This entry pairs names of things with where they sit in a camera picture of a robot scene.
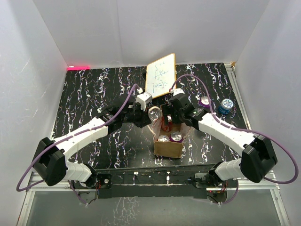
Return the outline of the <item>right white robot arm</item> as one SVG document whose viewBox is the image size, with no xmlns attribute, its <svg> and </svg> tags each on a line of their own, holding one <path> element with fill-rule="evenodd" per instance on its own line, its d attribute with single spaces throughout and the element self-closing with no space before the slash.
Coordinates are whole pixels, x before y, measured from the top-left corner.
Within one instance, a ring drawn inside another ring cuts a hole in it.
<svg viewBox="0 0 301 226">
<path fill-rule="evenodd" d="M 218 123 L 208 109 L 194 107 L 186 94 L 171 97 L 168 104 L 161 105 L 161 109 L 165 123 L 168 123 L 168 119 L 174 124 L 184 123 L 215 137 L 239 154 L 239 159 L 214 165 L 198 180 L 199 183 L 220 187 L 228 179 L 241 177 L 259 183 L 277 164 L 274 148 L 268 138 L 238 131 L 227 123 Z"/>
</svg>

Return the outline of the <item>red soda can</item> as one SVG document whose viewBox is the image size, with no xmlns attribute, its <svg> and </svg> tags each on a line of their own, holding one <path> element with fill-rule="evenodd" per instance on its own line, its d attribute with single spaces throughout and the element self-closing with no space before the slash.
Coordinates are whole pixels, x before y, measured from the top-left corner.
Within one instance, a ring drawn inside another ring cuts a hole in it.
<svg viewBox="0 0 301 226">
<path fill-rule="evenodd" d="M 170 132 L 173 128 L 173 123 L 171 121 L 169 121 L 167 124 L 165 124 L 165 122 L 162 122 L 161 124 L 161 129 L 164 132 Z"/>
</svg>

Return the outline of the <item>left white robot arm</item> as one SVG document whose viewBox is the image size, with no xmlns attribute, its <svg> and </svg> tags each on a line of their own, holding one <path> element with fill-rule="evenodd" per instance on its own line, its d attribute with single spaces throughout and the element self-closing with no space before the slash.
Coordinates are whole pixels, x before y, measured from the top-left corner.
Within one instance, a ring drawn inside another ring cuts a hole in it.
<svg viewBox="0 0 301 226">
<path fill-rule="evenodd" d="M 40 140 L 33 160 L 33 168 L 48 186 L 62 180 L 78 181 L 87 188 L 97 183 L 97 172 L 88 164 L 70 162 L 69 159 L 90 143 L 120 129 L 124 123 L 139 128 L 151 124 L 148 110 L 139 103 L 127 104 L 123 109 L 110 106 L 82 127 L 67 135 Z"/>
</svg>

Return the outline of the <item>patterned canvas tote bag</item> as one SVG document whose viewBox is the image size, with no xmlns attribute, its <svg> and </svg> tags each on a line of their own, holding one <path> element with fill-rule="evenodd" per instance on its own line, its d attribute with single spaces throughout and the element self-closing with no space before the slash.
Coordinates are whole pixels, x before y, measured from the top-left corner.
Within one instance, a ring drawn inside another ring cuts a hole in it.
<svg viewBox="0 0 301 226">
<path fill-rule="evenodd" d="M 148 126 L 148 129 L 153 135 L 154 141 L 154 154 L 162 157 L 177 158 L 180 159 L 182 155 L 183 143 L 188 135 L 193 131 L 192 127 L 185 125 L 185 123 L 175 123 L 172 122 L 170 116 L 168 121 L 173 123 L 173 128 L 170 132 L 164 132 L 161 129 L 161 124 L 164 122 L 162 110 L 159 107 L 151 107 L 148 110 L 148 115 L 151 119 L 151 125 Z M 183 140 L 181 143 L 176 142 L 158 142 L 158 137 L 160 135 L 167 135 L 170 138 L 170 134 L 173 131 L 179 131 L 182 133 Z"/>
</svg>

